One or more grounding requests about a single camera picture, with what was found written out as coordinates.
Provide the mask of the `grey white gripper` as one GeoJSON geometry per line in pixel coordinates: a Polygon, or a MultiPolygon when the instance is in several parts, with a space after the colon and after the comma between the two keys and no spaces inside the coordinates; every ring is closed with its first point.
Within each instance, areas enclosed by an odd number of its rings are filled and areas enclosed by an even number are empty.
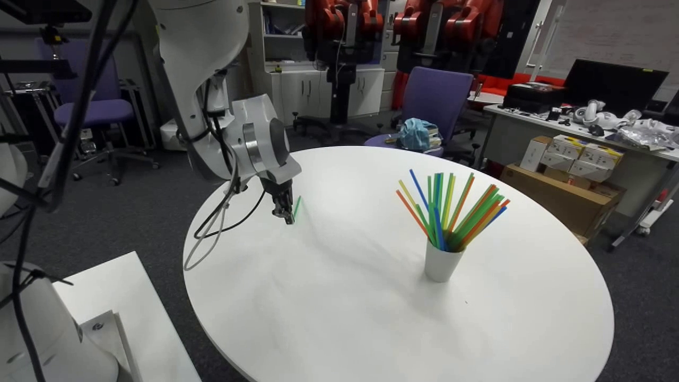
{"type": "Polygon", "coordinates": [[[240,177],[262,177],[262,190],[273,201],[272,215],[292,224],[291,180],[302,171],[302,166],[291,157],[286,124],[277,118],[268,93],[236,99],[233,117],[230,146],[236,153],[240,177]]]}

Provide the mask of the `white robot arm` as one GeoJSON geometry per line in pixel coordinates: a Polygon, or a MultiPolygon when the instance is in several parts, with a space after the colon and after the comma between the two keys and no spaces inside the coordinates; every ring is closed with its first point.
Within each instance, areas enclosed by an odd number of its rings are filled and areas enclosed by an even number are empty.
{"type": "Polygon", "coordinates": [[[247,0],[149,0],[157,21],[157,50],[176,124],[197,167],[240,190],[258,177],[273,216],[292,222],[292,177],[286,124],[268,93],[232,99],[227,67],[248,39],[247,0]]]}

